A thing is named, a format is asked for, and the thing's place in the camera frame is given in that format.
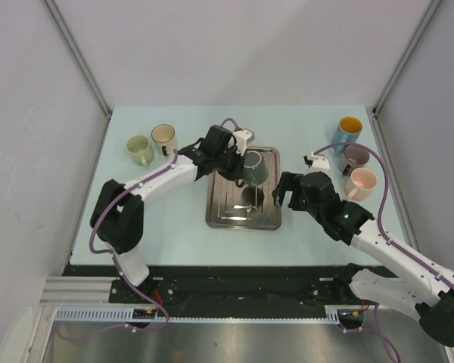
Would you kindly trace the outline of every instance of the reflective metal surface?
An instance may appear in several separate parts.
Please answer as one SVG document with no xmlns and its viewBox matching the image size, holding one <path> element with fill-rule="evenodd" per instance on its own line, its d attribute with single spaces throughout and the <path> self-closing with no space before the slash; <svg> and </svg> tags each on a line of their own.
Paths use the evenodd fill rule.
<svg viewBox="0 0 454 363">
<path fill-rule="evenodd" d="M 443 347 L 425 335 L 415 321 L 381 311 L 384 333 L 403 362 L 448 362 Z M 67 337 L 93 334 L 105 323 L 62 323 Z M 373 311 L 365 317 L 374 327 Z M 123 327 L 70 343 L 52 334 L 43 363 L 386 363 L 377 336 L 343 334 L 330 324 L 171 324 L 154 333 L 132 333 Z"/>
<path fill-rule="evenodd" d="M 250 147 L 263 157 L 267 179 L 258 186 L 239 188 L 216 172 L 210 177 L 207 224 L 213 228 L 278 229 L 281 209 L 271 197 L 280 178 L 279 152 L 273 147 Z"/>
</svg>

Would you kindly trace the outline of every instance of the silver tray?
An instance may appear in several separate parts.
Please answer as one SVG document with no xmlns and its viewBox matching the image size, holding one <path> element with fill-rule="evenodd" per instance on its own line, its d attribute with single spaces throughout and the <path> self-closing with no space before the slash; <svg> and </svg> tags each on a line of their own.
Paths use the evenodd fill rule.
<svg viewBox="0 0 454 363">
<path fill-rule="evenodd" d="M 272 192 L 281 176 L 279 151 L 273 147 L 249 147 L 263 156 L 268 178 L 259 187 L 235 186 L 214 172 L 207 194 L 207 224 L 212 228 L 274 230 L 281 226 L 281 208 Z"/>
</svg>

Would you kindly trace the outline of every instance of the white table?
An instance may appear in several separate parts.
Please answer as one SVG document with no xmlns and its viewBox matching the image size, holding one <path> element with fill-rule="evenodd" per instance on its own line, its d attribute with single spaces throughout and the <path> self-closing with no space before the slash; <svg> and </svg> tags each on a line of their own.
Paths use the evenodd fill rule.
<svg viewBox="0 0 454 363">
<path fill-rule="evenodd" d="M 303 155 L 331 141 L 339 120 L 354 116 L 363 123 L 359 142 L 377 150 L 365 107 L 362 105 L 308 106 L 218 106 L 218 107 L 118 107 L 107 131 L 98 168 L 92 182 L 86 210 L 70 259 L 71 265 L 112 265 L 109 255 L 89 252 L 89 219 L 102 185 L 109 179 L 126 182 L 150 172 L 169 159 L 155 151 L 148 168 L 135 165 L 126 150 L 128 139 L 137 134 L 150 137 L 158 124 L 175 129 L 179 146 L 204 137 L 212 124 L 233 117 L 241 127 L 256 133 L 257 146 L 276 147 L 281 154 L 281 171 L 305 172 Z M 331 161 L 331 174 L 337 190 L 343 193 L 343 178 L 337 158 Z M 383 174 L 375 158 L 368 167 L 379 180 L 374 193 L 361 204 L 374 215 L 383 191 Z M 175 190 L 152 205 L 145 206 L 145 231 L 141 247 L 149 265 L 379 265 L 371 257 L 331 240 L 308 213 L 282 209 L 282 225 L 276 231 L 237 231 L 214 229 L 207 225 L 207 188 L 210 177 Z M 403 239 L 393 200 L 389 195 L 384 225 Z M 103 242 L 96 238 L 95 246 Z"/>
</svg>

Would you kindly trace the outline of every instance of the wall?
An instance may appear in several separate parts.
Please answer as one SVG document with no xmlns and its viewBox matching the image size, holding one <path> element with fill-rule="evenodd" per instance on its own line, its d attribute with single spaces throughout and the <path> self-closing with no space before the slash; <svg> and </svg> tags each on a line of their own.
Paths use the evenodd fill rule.
<svg viewBox="0 0 454 363">
<path fill-rule="evenodd" d="M 371 106 L 428 3 L 57 0 L 114 106 Z"/>
<path fill-rule="evenodd" d="M 454 269 L 454 0 L 440 9 L 381 125 L 422 251 Z"/>
<path fill-rule="evenodd" d="M 37 0 L 0 0 L 0 341 L 67 253 L 105 120 Z"/>
</svg>

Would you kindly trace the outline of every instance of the cream mug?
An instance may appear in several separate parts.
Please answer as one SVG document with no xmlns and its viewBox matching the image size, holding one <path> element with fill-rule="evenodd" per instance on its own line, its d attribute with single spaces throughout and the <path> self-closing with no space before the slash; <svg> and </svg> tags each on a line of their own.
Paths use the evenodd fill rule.
<svg viewBox="0 0 454 363">
<path fill-rule="evenodd" d="M 158 125 L 151 132 L 151 138 L 153 139 L 158 152 L 165 157 L 173 154 L 173 151 L 179 146 L 175 129 L 171 125 Z"/>
<path fill-rule="evenodd" d="M 367 168 L 353 170 L 345 184 L 345 194 L 348 200 L 361 201 L 366 199 L 377 186 L 377 176 Z"/>
<path fill-rule="evenodd" d="M 146 136 L 136 135 L 128 140 L 126 148 L 135 164 L 148 166 L 154 159 L 151 142 Z"/>
</svg>

